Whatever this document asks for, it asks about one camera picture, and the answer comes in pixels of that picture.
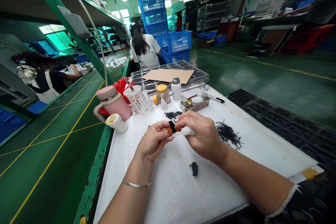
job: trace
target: white shirt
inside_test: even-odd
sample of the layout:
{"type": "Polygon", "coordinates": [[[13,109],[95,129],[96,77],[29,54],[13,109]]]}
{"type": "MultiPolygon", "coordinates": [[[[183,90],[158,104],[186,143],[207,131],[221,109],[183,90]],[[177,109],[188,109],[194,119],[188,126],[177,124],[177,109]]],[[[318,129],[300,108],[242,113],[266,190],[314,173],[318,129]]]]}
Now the white shirt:
{"type": "Polygon", "coordinates": [[[147,53],[141,54],[140,56],[135,54],[132,40],[130,41],[134,62],[140,62],[141,69],[153,68],[156,66],[158,67],[160,63],[159,58],[156,54],[161,50],[161,47],[152,35],[143,34],[143,36],[145,38],[145,41],[149,45],[149,49],[147,49],[147,53]]]}

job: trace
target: woman's right hand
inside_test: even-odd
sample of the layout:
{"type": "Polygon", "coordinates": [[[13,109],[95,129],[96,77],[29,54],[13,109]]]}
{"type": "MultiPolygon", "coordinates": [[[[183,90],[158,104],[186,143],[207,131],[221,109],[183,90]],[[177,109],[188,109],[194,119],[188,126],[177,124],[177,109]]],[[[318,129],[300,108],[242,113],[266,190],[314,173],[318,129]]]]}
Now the woman's right hand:
{"type": "Polygon", "coordinates": [[[223,164],[229,147],[220,140],[214,121],[194,111],[187,111],[179,116],[175,128],[186,125],[196,132],[195,136],[185,136],[191,148],[216,165],[223,164]]]}

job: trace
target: cardboard box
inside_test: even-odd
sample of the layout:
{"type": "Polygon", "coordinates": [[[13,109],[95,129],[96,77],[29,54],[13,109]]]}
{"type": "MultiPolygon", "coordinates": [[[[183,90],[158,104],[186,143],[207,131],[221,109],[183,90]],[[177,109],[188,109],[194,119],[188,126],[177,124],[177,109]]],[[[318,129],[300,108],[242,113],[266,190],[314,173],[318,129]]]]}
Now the cardboard box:
{"type": "Polygon", "coordinates": [[[214,42],[214,41],[215,41],[214,38],[210,38],[208,40],[199,39],[198,40],[198,47],[200,47],[200,48],[210,47],[211,43],[214,42]]]}

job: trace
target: woman's left hand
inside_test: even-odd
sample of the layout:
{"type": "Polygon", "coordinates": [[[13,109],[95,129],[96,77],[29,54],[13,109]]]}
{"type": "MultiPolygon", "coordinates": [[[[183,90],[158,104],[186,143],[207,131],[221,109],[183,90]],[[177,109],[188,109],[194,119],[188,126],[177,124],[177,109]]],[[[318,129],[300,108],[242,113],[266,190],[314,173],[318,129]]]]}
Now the woman's left hand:
{"type": "Polygon", "coordinates": [[[173,140],[172,133],[168,121],[153,124],[142,137],[136,152],[154,162],[164,146],[173,140]]]}

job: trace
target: pink thermos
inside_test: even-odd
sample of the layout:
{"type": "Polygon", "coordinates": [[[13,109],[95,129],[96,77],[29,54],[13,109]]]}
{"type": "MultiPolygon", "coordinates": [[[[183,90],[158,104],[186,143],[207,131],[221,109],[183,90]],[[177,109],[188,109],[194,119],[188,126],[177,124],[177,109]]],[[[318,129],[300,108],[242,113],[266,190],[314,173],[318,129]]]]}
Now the pink thermos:
{"type": "Polygon", "coordinates": [[[100,100],[100,104],[94,108],[93,113],[102,123],[105,124],[106,120],[99,112],[101,108],[104,108],[110,115],[119,114],[123,121],[131,116],[132,109],[114,86],[98,90],[96,96],[100,100]]]}

